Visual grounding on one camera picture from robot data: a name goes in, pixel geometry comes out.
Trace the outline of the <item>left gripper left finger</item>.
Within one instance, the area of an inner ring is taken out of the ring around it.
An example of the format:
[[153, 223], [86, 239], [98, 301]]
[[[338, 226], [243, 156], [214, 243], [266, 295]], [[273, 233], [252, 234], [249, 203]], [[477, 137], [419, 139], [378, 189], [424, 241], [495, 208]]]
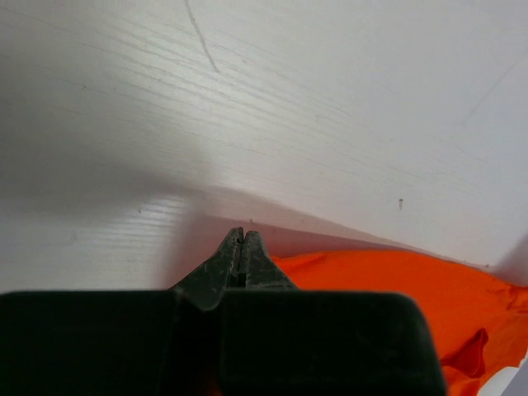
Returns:
[[193, 281], [165, 290], [1, 297], [4, 395], [216, 395], [210, 315]]

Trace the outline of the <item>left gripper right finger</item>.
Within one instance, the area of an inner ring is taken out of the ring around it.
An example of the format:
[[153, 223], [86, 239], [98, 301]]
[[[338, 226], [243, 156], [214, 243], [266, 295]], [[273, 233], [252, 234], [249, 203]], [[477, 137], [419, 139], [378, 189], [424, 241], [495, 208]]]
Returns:
[[426, 319], [405, 295], [300, 290], [246, 234], [218, 306], [225, 395], [444, 395]]

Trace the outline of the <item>orange t-shirt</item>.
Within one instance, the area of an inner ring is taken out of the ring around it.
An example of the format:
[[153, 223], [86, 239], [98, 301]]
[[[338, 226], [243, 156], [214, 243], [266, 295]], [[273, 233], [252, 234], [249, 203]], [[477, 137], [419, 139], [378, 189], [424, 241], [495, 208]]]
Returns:
[[527, 288], [417, 252], [330, 251], [274, 257], [304, 290], [395, 292], [413, 299], [450, 395], [475, 395], [527, 352]]

